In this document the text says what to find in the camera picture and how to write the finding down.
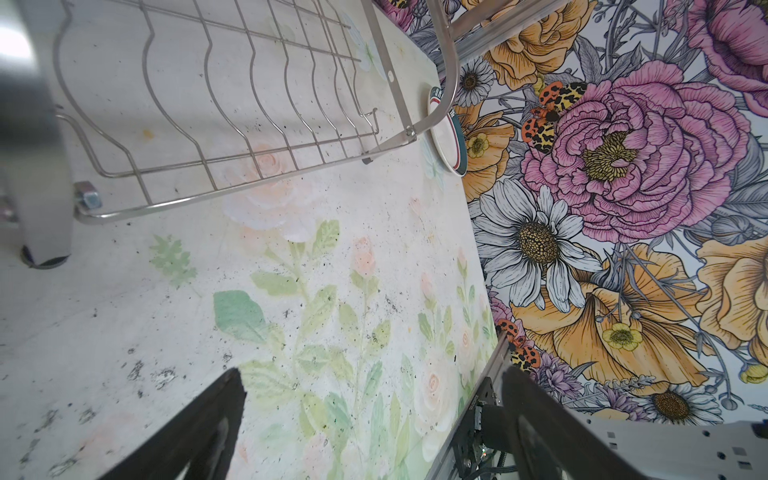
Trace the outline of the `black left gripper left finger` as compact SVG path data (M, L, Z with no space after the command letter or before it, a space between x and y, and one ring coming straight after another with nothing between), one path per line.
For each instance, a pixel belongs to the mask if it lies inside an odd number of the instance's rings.
M240 430L246 391L225 371L104 479L224 479Z

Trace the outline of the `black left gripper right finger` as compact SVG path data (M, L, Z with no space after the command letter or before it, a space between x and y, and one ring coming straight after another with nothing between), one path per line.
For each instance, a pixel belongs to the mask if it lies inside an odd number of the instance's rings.
M516 367L502 376L506 441L521 479L642 479Z

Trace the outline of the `green red rimmed white plate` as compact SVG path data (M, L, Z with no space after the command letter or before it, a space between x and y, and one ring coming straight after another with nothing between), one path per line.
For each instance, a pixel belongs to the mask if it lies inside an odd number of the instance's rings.
M468 170L468 152L459 118L450 108L446 116L429 130L432 143L448 170L464 177Z

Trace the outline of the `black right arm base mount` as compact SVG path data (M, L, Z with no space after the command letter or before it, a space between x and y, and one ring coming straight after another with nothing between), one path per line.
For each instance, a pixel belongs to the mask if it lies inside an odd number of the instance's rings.
M496 479L505 466L503 439L506 416L492 380L479 384L449 443L457 479Z

